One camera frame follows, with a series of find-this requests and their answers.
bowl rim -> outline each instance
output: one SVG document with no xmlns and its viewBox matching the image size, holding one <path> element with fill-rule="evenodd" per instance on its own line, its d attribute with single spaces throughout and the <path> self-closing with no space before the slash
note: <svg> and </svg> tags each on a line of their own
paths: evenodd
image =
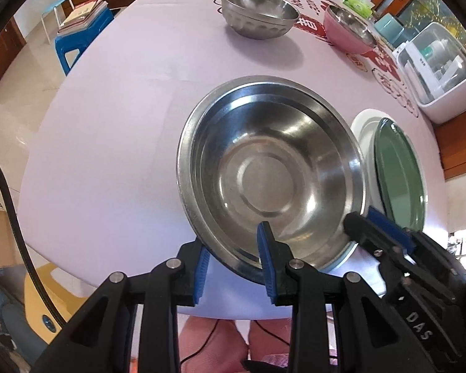
<svg viewBox="0 0 466 373">
<path fill-rule="evenodd" d="M 333 12 L 333 8 L 338 8 L 338 10 L 342 10 L 342 11 L 345 11 L 346 13 L 352 15 L 360 24 L 364 25 L 366 27 L 366 32 L 371 35 L 371 38 L 372 39 L 372 42 L 371 43 L 366 43 L 362 38 L 359 38 L 359 35 L 356 34 L 356 32 L 354 32 L 354 30 L 349 27 L 345 22 L 342 22 L 340 20 L 340 18 L 338 18 L 338 16 L 336 15 L 336 13 Z M 350 12 L 349 10 L 346 10 L 345 8 L 343 7 L 340 7 L 339 5 L 335 5 L 335 4 L 330 4 L 327 6 L 326 8 L 326 12 L 336 21 L 338 22 L 342 27 L 344 27 L 347 31 L 349 31 L 351 34 L 354 35 L 354 37 L 356 37 L 357 39 L 359 39 L 362 43 L 364 43 L 366 46 L 370 47 L 370 48 L 375 48 L 376 46 L 378 46 L 378 41 L 376 40 L 375 36 L 371 33 L 371 31 L 369 30 L 369 26 L 364 22 L 362 21 L 357 15 L 353 14 L 352 12 Z"/>
<path fill-rule="evenodd" d="M 281 1 L 288 4 L 290 7 L 292 7 L 295 10 L 295 12 L 297 13 L 296 18 L 270 17 L 269 15 L 261 14 L 261 13 L 259 13 L 257 11 L 249 10 L 249 9 L 247 9 L 245 7 L 242 7 L 241 5 L 235 4 L 231 0 L 221 0 L 221 1 L 222 2 L 226 1 L 232 8 L 234 7 L 236 9 L 236 11 L 241 12 L 242 15 L 245 15 L 245 17 L 252 18 L 252 19 L 255 19 L 255 20 L 261 21 L 261 22 L 266 22 L 266 23 L 269 23 L 269 24 L 285 25 L 285 24 L 287 24 L 287 22 L 288 23 L 292 23 L 292 22 L 296 23 L 300 18 L 300 12 L 298 11 L 298 9 L 296 7 L 294 7 L 291 2 L 289 2 L 287 0 L 281 0 Z"/>
<path fill-rule="evenodd" d="M 363 166 L 364 160 L 361 148 L 359 147 L 359 143 L 357 142 L 357 139 L 352 133 L 349 125 L 325 99 L 323 99 L 321 96 L 316 94 L 311 89 L 308 89 L 301 84 L 281 77 L 244 76 L 221 84 L 220 86 L 210 91 L 204 98 L 202 98 L 200 102 L 192 110 L 183 127 L 176 154 L 176 179 L 181 204 L 193 231 L 201 240 L 201 242 L 205 245 L 205 247 L 209 250 L 209 252 L 216 259 L 218 259 L 220 263 L 222 263 L 229 270 L 233 271 L 235 274 L 241 276 L 242 278 L 245 278 L 255 283 L 264 284 L 262 269 L 243 261 L 236 254 L 230 251 L 226 247 L 226 245 L 224 245 L 216 238 L 211 223 L 208 221 L 207 217 L 204 217 L 204 214 L 202 213 L 201 208 L 199 206 L 197 197 L 194 192 L 192 172 L 190 172 L 192 164 L 191 151 L 195 142 L 198 125 L 201 124 L 202 120 L 205 118 L 209 110 L 214 106 L 214 104 L 217 101 L 222 99 L 224 96 L 240 88 L 245 88 L 247 86 L 255 84 L 277 84 L 295 88 L 301 91 L 302 93 L 310 96 L 319 105 L 323 106 L 327 111 L 329 111 L 329 113 L 331 113 L 332 116 L 334 116 L 338 120 L 341 127 L 347 133 L 347 137 L 350 140 L 355 150 L 356 156 L 358 157 L 362 165 L 360 169 L 360 180 L 362 182 L 362 197 L 360 198 L 359 204 L 360 214 L 364 214 L 368 207 L 368 187 Z M 333 261 L 331 261 L 328 265 L 324 265 L 319 270 L 327 273 L 330 270 L 337 268 L 339 265 L 344 263 L 344 261 L 346 261 L 349 258 L 349 256 L 352 255 L 356 246 L 356 242 L 349 241 L 341 249 L 339 254 L 336 255 Z"/>
</svg>

bowl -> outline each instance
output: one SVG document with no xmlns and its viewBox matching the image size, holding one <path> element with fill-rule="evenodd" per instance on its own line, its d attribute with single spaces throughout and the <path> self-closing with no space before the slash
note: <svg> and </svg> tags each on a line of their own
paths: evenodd
<svg viewBox="0 0 466 373">
<path fill-rule="evenodd" d="M 256 241 L 264 220 L 323 271 L 356 246 L 342 220 L 365 207 L 360 149 L 339 114 L 302 85 L 249 76 L 219 86 L 189 116 L 176 162 L 195 233 L 243 278 L 264 282 Z"/>
<path fill-rule="evenodd" d="M 323 26 L 328 40 L 342 52 L 364 54 L 377 45 L 367 25 L 341 7 L 328 5 Z"/>
<path fill-rule="evenodd" d="M 299 20 L 299 12 L 285 0 L 221 0 L 221 5 L 227 24 L 250 39 L 277 38 Z"/>
</svg>

white storage box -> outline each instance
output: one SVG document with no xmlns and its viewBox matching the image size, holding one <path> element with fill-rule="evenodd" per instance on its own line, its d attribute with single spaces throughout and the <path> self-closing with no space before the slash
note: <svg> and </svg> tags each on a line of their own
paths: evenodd
<svg viewBox="0 0 466 373">
<path fill-rule="evenodd" d="M 398 64 L 419 108 L 437 124 L 466 111 L 466 50 L 433 22 L 399 47 Z"/>
</svg>

blue gripper pad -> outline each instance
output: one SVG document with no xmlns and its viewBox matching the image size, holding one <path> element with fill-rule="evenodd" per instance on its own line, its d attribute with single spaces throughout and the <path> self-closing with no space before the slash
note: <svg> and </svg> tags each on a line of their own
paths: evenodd
<svg viewBox="0 0 466 373">
<path fill-rule="evenodd" d="M 193 288 L 193 301 L 195 304 L 199 304 L 199 300 L 204 294 L 205 278 L 207 275 L 207 268 L 209 267 L 210 256 L 211 254 L 209 251 L 203 246 L 200 250 L 197 268 L 195 268 L 195 284 Z"/>
<path fill-rule="evenodd" d="M 366 218 L 397 241 L 403 248 L 405 248 L 408 254 L 411 254 L 416 248 L 416 245 L 405 231 L 403 231 L 393 221 L 389 220 L 384 214 L 376 210 L 373 206 L 369 207 L 368 216 Z"/>
<path fill-rule="evenodd" d="M 262 264 L 262 274 L 264 275 L 264 285 L 266 293 L 274 304 L 276 293 L 276 273 L 274 270 L 273 260 L 267 244 L 267 236 L 262 223 L 257 226 L 257 248 L 259 248 L 259 258 Z"/>
</svg>

silver bolt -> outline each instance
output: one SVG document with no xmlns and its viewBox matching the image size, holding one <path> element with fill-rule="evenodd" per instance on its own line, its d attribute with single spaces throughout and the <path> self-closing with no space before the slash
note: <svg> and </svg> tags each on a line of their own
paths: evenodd
<svg viewBox="0 0 466 373">
<path fill-rule="evenodd" d="M 359 280 L 361 280 L 361 276 L 357 274 L 356 272 L 349 272 L 348 274 L 345 275 L 347 280 L 352 283 L 358 283 Z"/>
<path fill-rule="evenodd" d="M 293 269 L 300 269 L 304 266 L 303 260 L 298 260 L 296 258 L 289 261 L 288 265 L 291 266 Z"/>
<path fill-rule="evenodd" d="M 112 283 L 119 283 L 123 279 L 124 279 L 124 274 L 122 272 L 113 272 L 109 276 L 109 280 Z"/>
<path fill-rule="evenodd" d="M 176 269 L 179 268 L 181 265 L 181 261 L 178 258 L 171 258 L 170 260 L 167 260 L 166 266 L 171 269 Z"/>
</svg>

